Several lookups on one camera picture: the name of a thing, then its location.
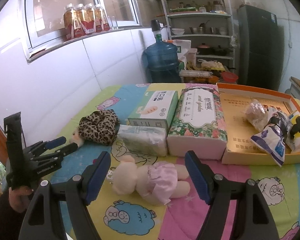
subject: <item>person's hand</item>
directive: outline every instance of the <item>person's hand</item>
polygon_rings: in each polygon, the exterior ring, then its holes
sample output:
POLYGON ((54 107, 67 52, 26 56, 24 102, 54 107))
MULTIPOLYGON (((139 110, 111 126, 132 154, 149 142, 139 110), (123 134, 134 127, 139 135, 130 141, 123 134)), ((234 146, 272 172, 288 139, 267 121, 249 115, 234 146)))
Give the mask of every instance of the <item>person's hand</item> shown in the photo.
POLYGON ((8 201, 11 208, 18 213, 24 212, 30 204, 28 196, 31 195, 32 192, 33 190, 27 186, 21 186, 14 190, 9 188, 8 201))

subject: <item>snack wrapper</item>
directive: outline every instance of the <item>snack wrapper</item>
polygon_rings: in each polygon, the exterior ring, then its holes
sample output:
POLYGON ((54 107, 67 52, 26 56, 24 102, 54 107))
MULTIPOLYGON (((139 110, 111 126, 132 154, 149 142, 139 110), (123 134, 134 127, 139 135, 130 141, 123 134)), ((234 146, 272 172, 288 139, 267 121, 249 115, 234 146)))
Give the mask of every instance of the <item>snack wrapper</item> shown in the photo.
POLYGON ((261 132, 267 125, 268 114, 263 105, 254 99, 244 110, 247 120, 251 123, 258 132, 261 132))
POLYGON ((294 111, 288 118, 292 123, 292 127, 287 138, 287 145, 290 147, 292 154, 300 153, 300 113, 294 111))
POLYGON ((251 137, 251 142, 260 150, 269 153, 280 167, 285 160, 285 142, 288 136, 289 122, 285 113, 269 107, 266 127, 262 132, 251 137))
POLYGON ((167 132, 164 128, 120 125, 117 136, 135 153, 167 156, 167 132))

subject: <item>black sleeve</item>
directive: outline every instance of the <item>black sleeve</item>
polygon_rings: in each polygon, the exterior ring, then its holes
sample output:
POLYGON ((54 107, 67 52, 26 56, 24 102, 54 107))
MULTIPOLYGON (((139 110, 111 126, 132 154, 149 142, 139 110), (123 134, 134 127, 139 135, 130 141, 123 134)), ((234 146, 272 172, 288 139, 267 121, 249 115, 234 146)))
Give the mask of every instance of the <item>black sleeve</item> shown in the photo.
POLYGON ((8 201, 8 190, 0 197, 0 240, 17 240, 26 211, 17 213, 8 201))

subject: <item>window sill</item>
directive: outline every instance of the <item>window sill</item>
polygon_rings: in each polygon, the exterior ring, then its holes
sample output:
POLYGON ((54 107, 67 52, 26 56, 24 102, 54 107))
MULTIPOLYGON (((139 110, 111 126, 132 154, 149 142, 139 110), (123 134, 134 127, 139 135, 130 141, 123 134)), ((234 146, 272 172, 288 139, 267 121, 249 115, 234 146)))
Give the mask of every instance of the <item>window sill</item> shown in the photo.
POLYGON ((27 60, 28 63, 31 63, 34 60, 38 59, 39 57, 42 57, 43 55, 45 55, 45 54, 47 54, 51 51, 54 51, 54 50, 56 50, 60 47, 63 47, 63 46, 66 46, 70 43, 80 41, 80 40, 83 40, 83 39, 86 39, 86 38, 90 38, 90 37, 93 37, 93 36, 102 35, 102 34, 106 34, 106 33, 112 33, 112 32, 120 32, 120 31, 126 31, 126 30, 134 30, 134 29, 147 29, 147 28, 150 28, 150 27, 130 26, 130 27, 125 27, 125 28, 119 28, 117 30, 109 30, 109 31, 106 31, 106 32, 100 32, 100 33, 93 33, 93 34, 90 34, 90 35, 85 35, 85 36, 75 38, 75 39, 72 39, 72 40, 69 40, 69 41, 66 41, 66 42, 62 42, 62 43, 57 44, 57 45, 52 45, 50 47, 47 44, 45 44, 45 46, 42 46, 42 49, 40 51, 33 53, 32 55, 30 55, 30 57, 27 57, 26 60, 27 60))

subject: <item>red basket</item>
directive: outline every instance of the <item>red basket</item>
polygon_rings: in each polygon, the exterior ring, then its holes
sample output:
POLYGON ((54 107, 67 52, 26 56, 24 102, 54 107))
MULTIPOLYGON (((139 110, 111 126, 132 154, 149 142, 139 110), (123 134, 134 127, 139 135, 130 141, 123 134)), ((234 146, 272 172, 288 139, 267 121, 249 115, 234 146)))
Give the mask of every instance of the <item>red basket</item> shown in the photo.
POLYGON ((224 81, 229 82, 229 83, 235 83, 239 78, 236 74, 231 73, 231 72, 222 72, 221 76, 224 81))

